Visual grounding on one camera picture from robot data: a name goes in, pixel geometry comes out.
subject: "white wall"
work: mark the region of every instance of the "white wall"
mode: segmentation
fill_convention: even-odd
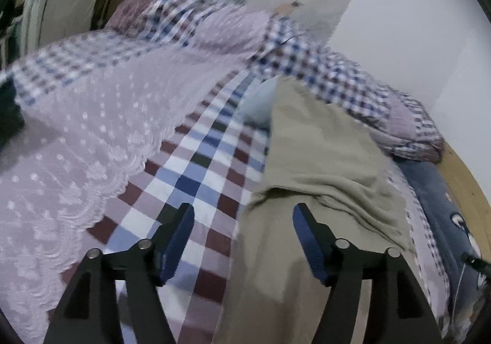
[[[477,0],[352,0],[330,44],[422,101],[491,201],[491,24]]]

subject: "beige cloth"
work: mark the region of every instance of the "beige cloth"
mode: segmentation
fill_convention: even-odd
[[[306,203],[318,222],[363,250],[398,247],[419,279],[404,201],[386,183],[388,160],[342,109],[278,81],[262,189],[242,214],[215,343],[310,344],[329,289],[310,271],[293,227]],[[362,342],[369,282],[353,342]]]

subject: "metal pin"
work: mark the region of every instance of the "metal pin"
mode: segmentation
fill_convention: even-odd
[[[342,248],[342,249],[346,249],[350,246],[350,242],[345,239],[337,239],[335,244],[337,248]]]
[[[97,258],[101,254],[101,250],[98,248],[91,248],[89,251],[87,251],[87,258],[90,258],[93,260],[94,258]]]
[[[401,255],[401,252],[400,252],[398,249],[393,248],[393,247],[389,248],[389,249],[387,250],[387,253],[388,253],[388,254],[389,254],[389,255],[390,255],[392,258],[397,258],[397,257],[399,257],[399,256]]]
[[[140,250],[146,250],[147,248],[150,248],[152,245],[152,241],[150,239],[142,239],[138,242],[138,248]]]

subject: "wooden floor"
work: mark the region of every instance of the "wooden floor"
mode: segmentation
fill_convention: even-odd
[[[439,170],[481,249],[482,258],[491,261],[491,208],[484,193],[448,144]]]

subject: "bed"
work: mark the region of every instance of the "bed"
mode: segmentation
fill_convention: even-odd
[[[27,125],[0,158],[0,308],[26,343],[42,341],[88,249],[125,250],[184,202],[195,207],[195,227],[159,296],[177,342],[213,340],[238,217],[269,145],[268,133],[245,125],[236,109],[267,78],[296,76],[369,127],[387,153],[431,161],[443,153],[420,103],[289,19],[221,0],[136,5],[144,12],[50,44],[0,76],[14,79]],[[322,77],[333,72],[336,85],[326,85]],[[394,102],[421,123],[418,134],[399,137],[400,127],[382,123]],[[450,288],[438,246],[401,171],[392,165],[388,176],[406,199],[419,277],[445,333]],[[134,342],[122,284],[118,303],[125,342]]]

